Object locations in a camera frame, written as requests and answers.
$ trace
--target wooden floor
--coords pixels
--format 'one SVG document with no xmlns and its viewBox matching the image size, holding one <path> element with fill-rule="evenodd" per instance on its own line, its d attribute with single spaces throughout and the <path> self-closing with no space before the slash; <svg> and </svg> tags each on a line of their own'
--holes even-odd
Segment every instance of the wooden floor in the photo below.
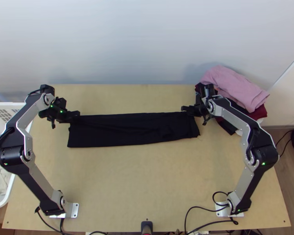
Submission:
<svg viewBox="0 0 294 235">
<path fill-rule="evenodd" d="M 268 130 L 272 135 L 274 142 L 276 143 L 280 137 L 287 130 Z M 282 153 L 286 142 L 290 139 L 290 135 L 286 135 L 277 146 L 279 154 Z M 278 163 L 275 165 L 276 173 L 279 179 L 287 211 L 290 217 L 292 227 L 287 228 L 269 228 L 261 229 L 263 235 L 294 235 L 294 149 L 290 142 L 285 150 L 284 155 L 281 157 Z M 43 232 L 43 231 L 25 231 L 16 230 L 14 235 L 56 235 L 57 232 Z M 73 233 L 75 235 L 82 235 L 84 233 Z"/>
</svg>

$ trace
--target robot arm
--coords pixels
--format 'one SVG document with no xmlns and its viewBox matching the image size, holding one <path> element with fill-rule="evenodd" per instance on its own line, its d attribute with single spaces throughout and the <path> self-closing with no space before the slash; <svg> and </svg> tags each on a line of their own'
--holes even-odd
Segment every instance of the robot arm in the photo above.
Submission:
<svg viewBox="0 0 294 235">
<path fill-rule="evenodd" d="M 39 207 L 45 215 L 76 218 L 78 203 L 67 202 L 61 191 L 51 187 L 35 164 L 33 139 L 25 130 L 38 112 L 42 112 L 42 117 L 48 117 L 52 123 L 58 118 L 65 122 L 70 114 L 65 104 L 64 107 L 56 106 L 56 111 L 50 108 L 55 106 L 53 104 L 57 100 L 54 98 L 54 88 L 48 85 L 41 85 L 39 90 L 27 96 L 25 106 L 6 123 L 0 136 L 0 165 L 21 178 L 40 201 Z"/>
<path fill-rule="evenodd" d="M 200 93 L 192 107 L 195 116 L 204 116 L 204 124 L 215 116 L 222 117 L 241 130 L 241 147 L 245 168 L 234 191 L 227 196 L 227 215 L 237 215 L 250 208 L 250 197 L 263 174 L 279 160 L 278 152 L 270 134 L 259 123 L 231 106 L 230 101 L 215 95 L 212 84 L 199 84 Z"/>
</svg>

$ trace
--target wooden table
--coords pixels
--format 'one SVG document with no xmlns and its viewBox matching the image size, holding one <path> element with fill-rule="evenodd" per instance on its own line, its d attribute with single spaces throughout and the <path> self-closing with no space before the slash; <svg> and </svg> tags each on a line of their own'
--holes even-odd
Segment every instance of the wooden table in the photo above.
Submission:
<svg viewBox="0 0 294 235">
<path fill-rule="evenodd" d="M 68 110 L 82 115 L 174 112 L 195 100 L 191 85 L 55 85 Z M 183 231 L 191 206 L 214 209 L 215 191 L 230 192 L 243 171 L 240 137 L 229 136 L 215 120 L 202 126 L 201 136 L 150 145 L 68 148 L 69 124 L 36 117 L 31 135 L 36 164 L 54 189 L 80 204 L 78 218 L 66 219 L 66 231 L 140 231 L 146 219 L 154 231 Z M 239 225 L 214 224 L 207 230 L 239 230 L 290 226 L 274 168 L 264 174 L 252 195 L 252 206 Z M 17 178 L 5 214 L 4 228 L 49 230 L 34 215 L 38 200 Z M 46 220 L 59 227 L 59 219 Z M 222 220 L 213 212 L 194 209 L 190 231 Z"/>
</svg>

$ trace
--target white wall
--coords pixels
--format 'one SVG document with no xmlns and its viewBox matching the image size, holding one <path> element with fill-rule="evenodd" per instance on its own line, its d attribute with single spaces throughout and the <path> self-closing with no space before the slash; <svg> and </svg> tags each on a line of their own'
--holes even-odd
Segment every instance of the white wall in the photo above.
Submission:
<svg viewBox="0 0 294 235">
<path fill-rule="evenodd" d="M 294 63 L 269 92 L 265 103 L 268 117 L 261 125 L 294 125 Z"/>
<path fill-rule="evenodd" d="M 195 84 L 215 64 L 267 89 L 294 60 L 294 0 L 0 0 L 0 93 L 42 83 Z"/>
</svg>

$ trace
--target pink cloth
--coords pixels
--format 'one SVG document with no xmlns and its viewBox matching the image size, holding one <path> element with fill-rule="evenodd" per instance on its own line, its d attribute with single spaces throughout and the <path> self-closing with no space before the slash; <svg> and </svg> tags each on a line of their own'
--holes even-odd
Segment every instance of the pink cloth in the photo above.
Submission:
<svg viewBox="0 0 294 235">
<path fill-rule="evenodd" d="M 243 75 L 221 65 L 209 69 L 200 82 L 205 85 L 212 83 L 219 95 L 234 100 L 249 113 L 264 104 L 269 96 L 267 91 L 251 83 Z"/>
</svg>

